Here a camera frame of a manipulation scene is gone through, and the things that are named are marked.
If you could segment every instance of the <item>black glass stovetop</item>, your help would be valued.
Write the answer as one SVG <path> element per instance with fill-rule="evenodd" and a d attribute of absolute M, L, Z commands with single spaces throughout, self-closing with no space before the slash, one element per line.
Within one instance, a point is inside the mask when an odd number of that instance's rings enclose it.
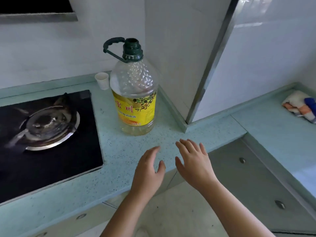
<path fill-rule="evenodd" d="M 80 114 L 80 124 L 69 139 L 46 150 L 4 146 L 25 119 L 19 109 L 34 113 L 53 105 L 60 96 L 0 107 L 0 204 L 102 167 L 90 92 L 67 95 Z"/>

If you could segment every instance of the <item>plastic oil bottle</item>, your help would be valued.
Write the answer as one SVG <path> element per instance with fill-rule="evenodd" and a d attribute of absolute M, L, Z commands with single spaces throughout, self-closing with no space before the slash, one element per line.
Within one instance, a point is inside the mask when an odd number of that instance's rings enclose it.
<path fill-rule="evenodd" d="M 113 43 L 124 42 L 120 58 L 108 50 Z M 139 41 L 115 37 L 107 40 L 103 51 L 119 59 L 110 75 L 120 127 L 130 135 L 144 135 L 154 127 L 158 75 L 144 59 Z"/>

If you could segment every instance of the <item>paper cup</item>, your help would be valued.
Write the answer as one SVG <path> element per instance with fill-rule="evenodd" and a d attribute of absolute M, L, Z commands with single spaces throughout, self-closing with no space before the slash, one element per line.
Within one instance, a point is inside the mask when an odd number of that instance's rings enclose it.
<path fill-rule="evenodd" d="M 110 87 L 109 82 L 109 74 L 105 72 L 100 72 L 94 76 L 94 78 L 97 80 L 98 85 L 101 90 L 106 90 Z"/>

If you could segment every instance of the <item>left hand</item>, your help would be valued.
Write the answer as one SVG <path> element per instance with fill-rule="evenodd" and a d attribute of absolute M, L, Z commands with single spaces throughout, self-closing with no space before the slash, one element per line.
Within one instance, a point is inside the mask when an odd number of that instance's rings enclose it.
<path fill-rule="evenodd" d="M 154 169 L 154 161 L 160 146 L 147 150 L 140 158 L 135 170 L 131 194 L 137 195 L 144 201 L 149 201 L 160 187 L 166 172 L 166 166 L 161 160 L 157 173 Z"/>

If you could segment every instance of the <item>hand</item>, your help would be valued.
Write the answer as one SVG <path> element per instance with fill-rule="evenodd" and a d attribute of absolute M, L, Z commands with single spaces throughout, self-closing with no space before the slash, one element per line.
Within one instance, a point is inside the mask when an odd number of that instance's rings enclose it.
<path fill-rule="evenodd" d="M 183 165 L 179 157 L 176 156 L 177 170 L 193 188 L 201 193 L 208 184 L 218 182 L 202 143 L 198 146 L 192 140 L 180 139 L 180 142 L 176 142 L 176 146 L 184 161 Z"/>
<path fill-rule="evenodd" d="M 147 150 L 140 158 L 135 170 L 131 194 L 140 196 L 144 201 L 149 201 L 160 187 L 165 175 L 166 166 L 161 160 L 157 173 L 154 169 L 154 161 L 160 146 Z"/>

